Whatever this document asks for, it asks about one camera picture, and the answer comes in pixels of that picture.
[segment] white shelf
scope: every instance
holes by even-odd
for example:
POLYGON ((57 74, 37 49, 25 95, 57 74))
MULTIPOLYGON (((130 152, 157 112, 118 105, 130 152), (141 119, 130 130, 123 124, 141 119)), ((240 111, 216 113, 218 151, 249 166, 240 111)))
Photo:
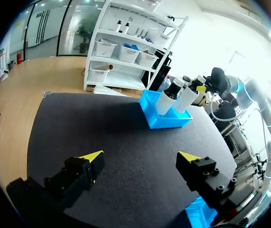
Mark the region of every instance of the white shelf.
POLYGON ((141 44, 145 44, 145 45, 150 46, 152 48, 161 50, 163 52, 166 52, 166 49, 164 49, 164 48, 162 48, 162 47, 160 47, 158 45, 155 45, 155 44, 153 44, 151 42, 148 42, 148 41, 146 41, 144 39, 141 39, 139 37, 123 34, 123 33, 120 33, 120 32, 114 32, 114 31, 107 30, 107 29, 99 29, 97 32, 112 35, 112 36, 117 36, 117 37, 123 37, 123 38, 129 39, 129 40, 136 41, 136 42, 141 43, 141 44))
POLYGON ((151 19, 151 20, 153 20, 163 26, 179 29, 178 26, 176 26, 174 23, 161 17, 160 15, 157 15, 152 11, 146 10, 144 8, 130 4, 128 2, 123 2, 123 1, 119 1, 119 0, 112 0, 110 7, 118 8, 120 10, 127 10, 128 12, 136 13, 140 16, 151 19))
POLYGON ((127 74, 110 71, 105 82, 87 82, 88 85, 112 86, 126 89, 144 90, 146 89, 140 78, 135 78, 127 74))
POLYGON ((90 61, 119 64, 119 65, 126 66, 126 67, 133 67, 133 68, 137 68, 137 69, 141 69, 141 70, 150 71, 152 73, 155 72, 155 70, 153 70, 152 68, 138 65, 136 62, 135 63, 127 63, 124 61, 120 61, 116 56, 112 56, 111 58, 96 56, 95 51, 92 53, 90 61))

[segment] shelf rack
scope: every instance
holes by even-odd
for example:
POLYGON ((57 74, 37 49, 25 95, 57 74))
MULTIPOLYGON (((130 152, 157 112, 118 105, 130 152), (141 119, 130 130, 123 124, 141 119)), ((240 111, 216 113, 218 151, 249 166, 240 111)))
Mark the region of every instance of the shelf rack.
POLYGON ((157 15, 156 13, 154 13, 152 11, 146 10, 146 9, 138 7, 136 5, 133 5, 133 4, 130 4, 127 2, 123 2, 120 0, 107 0, 105 2, 101 12, 100 12, 98 19, 97 19, 97 23, 94 28, 92 38, 90 41, 87 62, 86 62, 86 68, 85 68, 85 76, 84 76, 84 90, 86 90, 87 85, 102 85, 102 86, 112 86, 112 87, 137 89, 137 90, 149 89, 152 82, 154 81, 156 75, 160 71, 161 66, 163 65, 163 63, 166 59, 166 56, 168 56, 172 46, 174 45, 176 39, 180 35, 187 20, 188 20, 188 16, 186 16, 184 18, 183 22, 179 26, 177 26, 173 22, 169 21, 168 19, 163 18, 162 16, 157 15), (176 35, 171 39, 172 42, 170 43, 168 49, 164 49, 163 47, 160 47, 158 45, 155 45, 151 42, 148 42, 144 39, 141 39, 141 38, 138 38, 135 36, 131 36, 128 34, 122 34, 122 33, 114 32, 114 31, 107 30, 107 29, 101 29, 100 28, 101 23, 102 23, 103 19, 105 18, 105 15, 108 12, 108 10, 111 8, 125 10, 128 12, 135 13, 145 19, 149 19, 149 20, 163 26, 164 28, 166 28, 166 27, 173 28, 173 30, 169 34, 176 31, 176 35), (135 41, 140 44, 144 44, 148 47, 153 48, 153 51, 161 50, 161 51, 165 52, 165 54, 164 54, 164 57, 160 60, 160 63, 156 69, 152 69, 152 68, 138 65, 136 62, 135 63, 127 63, 124 61, 120 61, 117 57, 114 57, 114 56, 112 56, 111 58, 98 57, 95 55, 95 51, 94 51, 94 46, 95 46, 97 34, 107 34, 107 35, 111 35, 111 36, 120 37, 122 39, 126 39, 126 42, 128 42, 129 40, 132 40, 132 41, 135 41), (117 65, 121 65, 121 66, 140 69, 142 71, 148 71, 149 74, 148 74, 147 87, 145 87, 144 84, 142 83, 140 76, 119 73, 119 72, 115 72, 115 71, 110 71, 104 82, 90 82, 87 79, 88 79, 88 75, 89 75, 89 71, 90 71, 89 66, 90 66, 91 61, 106 62, 106 63, 110 63, 110 64, 117 64, 117 65))

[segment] white storage bin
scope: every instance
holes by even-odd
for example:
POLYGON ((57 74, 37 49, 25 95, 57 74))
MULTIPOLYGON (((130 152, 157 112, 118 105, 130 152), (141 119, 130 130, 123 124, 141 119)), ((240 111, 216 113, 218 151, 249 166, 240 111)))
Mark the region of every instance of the white storage bin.
POLYGON ((134 50, 120 45, 118 52, 118 59, 128 63, 134 63, 141 51, 134 50))
POLYGON ((141 52, 139 56, 136 58, 136 61, 141 66, 152 68, 158 58, 159 58, 158 56, 141 52))
POLYGON ((113 50, 115 49, 116 46, 117 44, 97 41, 96 55, 101 57, 111 57, 113 50))
POLYGON ((138 0, 137 5, 152 12, 162 3, 162 0, 138 0))
POLYGON ((90 67, 88 81, 90 82, 104 82, 110 70, 94 70, 90 67))
POLYGON ((154 44, 156 44, 162 48, 165 46, 167 41, 170 39, 170 37, 163 34, 162 32, 152 30, 152 29, 148 30, 148 34, 147 34, 146 38, 151 39, 151 41, 154 44))

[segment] wooden floor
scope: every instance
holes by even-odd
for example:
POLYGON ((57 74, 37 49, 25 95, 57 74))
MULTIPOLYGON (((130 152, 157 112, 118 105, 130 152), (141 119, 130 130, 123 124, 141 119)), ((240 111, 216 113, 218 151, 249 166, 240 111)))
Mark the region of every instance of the wooden floor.
MULTIPOLYGON (((0 185, 27 178, 28 142, 35 115, 45 91, 90 93, 81 75, 86 57, 38 58, 15 65, 0 81, 0 185)), ((140 97, 141 91, 122 90, 140 97)))

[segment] red fire extinguisher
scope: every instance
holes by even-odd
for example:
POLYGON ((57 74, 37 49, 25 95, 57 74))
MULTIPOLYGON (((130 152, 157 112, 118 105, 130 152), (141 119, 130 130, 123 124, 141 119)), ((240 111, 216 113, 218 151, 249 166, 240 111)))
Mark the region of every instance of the red fire extinguisher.
POLYGON ((21 52, 17 52, 16 59, 17 59, 17 64, 20 64, 21 63, 21 52))

